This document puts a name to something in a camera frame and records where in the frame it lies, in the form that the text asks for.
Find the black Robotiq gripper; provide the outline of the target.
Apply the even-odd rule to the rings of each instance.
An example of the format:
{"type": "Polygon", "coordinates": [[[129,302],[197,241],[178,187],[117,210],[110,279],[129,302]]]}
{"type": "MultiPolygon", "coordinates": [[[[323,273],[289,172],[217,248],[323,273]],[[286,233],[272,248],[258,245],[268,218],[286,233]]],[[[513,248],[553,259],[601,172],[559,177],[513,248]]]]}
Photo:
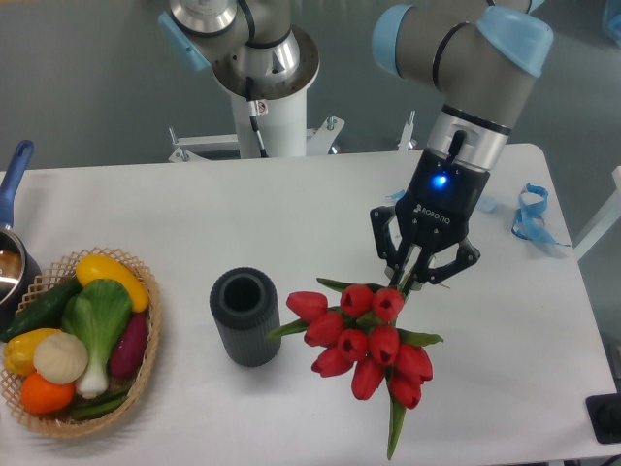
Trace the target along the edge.
{"type": "Polygon", "coordinates": [[[424,283],[439,284],[474,266],[480,251],[468,240],[469,221],[490,178],[484,170],[446,160],[425,149],[405,195],[395,206],[371,210],[376,252],[386,262],[390,285],[415,290],[424,283]],[[401,242],[393,242],[390,223],[397,219],[401,242]],[[453,261],[431,266],[437,252],[458,245],[453,261]],[[407,263],[414,247],[421,248],[411,271],[407,263]]]}

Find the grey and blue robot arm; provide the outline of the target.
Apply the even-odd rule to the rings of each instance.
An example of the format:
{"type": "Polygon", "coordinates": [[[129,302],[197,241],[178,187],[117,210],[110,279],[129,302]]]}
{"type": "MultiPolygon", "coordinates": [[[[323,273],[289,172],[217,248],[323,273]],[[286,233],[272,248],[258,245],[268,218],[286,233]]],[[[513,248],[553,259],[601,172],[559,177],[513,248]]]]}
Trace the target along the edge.
{"type": "MultiPolygon", "coordinates": [[[[403,197],[371,212],[377,254],[402,291],[441,283],[479,259],[470,217],[553,42],[535,7],[434,1],[393,6],[376,23],[376,64],[445,98],[403,197]]],[[[242,157],[310,153],[307,91],[319,55],[288,2],[173,1],[158,23],[180,59],[211,69],[228,93],[242,157]]]]}

